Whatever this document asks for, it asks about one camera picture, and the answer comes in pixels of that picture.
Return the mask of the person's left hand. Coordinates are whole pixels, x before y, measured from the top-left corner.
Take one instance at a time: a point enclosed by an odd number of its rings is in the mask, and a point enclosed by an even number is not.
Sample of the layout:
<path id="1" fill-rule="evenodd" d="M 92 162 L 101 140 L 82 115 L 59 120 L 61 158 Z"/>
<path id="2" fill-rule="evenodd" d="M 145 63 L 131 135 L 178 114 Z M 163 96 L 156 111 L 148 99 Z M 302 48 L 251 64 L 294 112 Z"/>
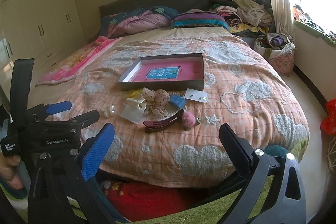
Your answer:
<path id="1" fill-rule="evenodd" d="M 1 178 L 3 178 L 13 189 L 23 189 L 24 186 L 22 180 L 17 172 L 17 167 L 21 162 L 21 157 L 19 155 L 4 157 L 3 153 L 1 153 L 0 161 Z"/>

